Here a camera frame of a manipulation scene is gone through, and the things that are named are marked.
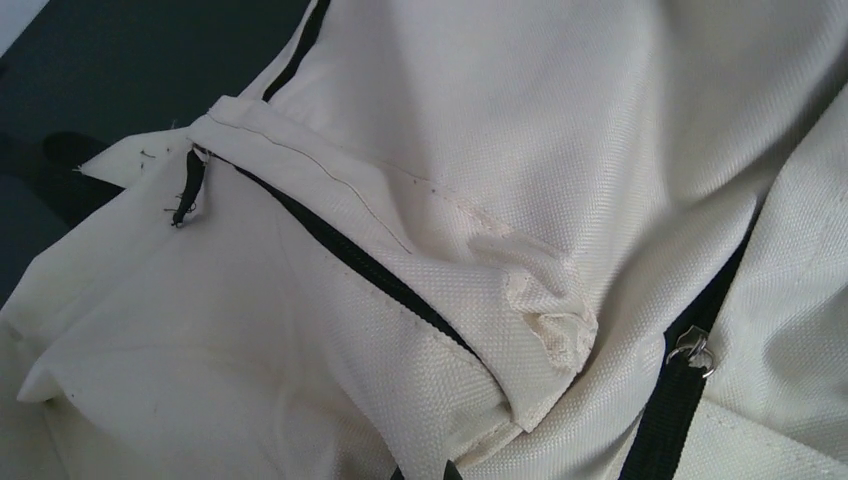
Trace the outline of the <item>beige canvas backpack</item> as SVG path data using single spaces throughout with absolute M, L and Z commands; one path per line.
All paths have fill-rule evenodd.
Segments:
M 80 161 L 5 479 L 843 479 L 843 1 L 313 1 Z

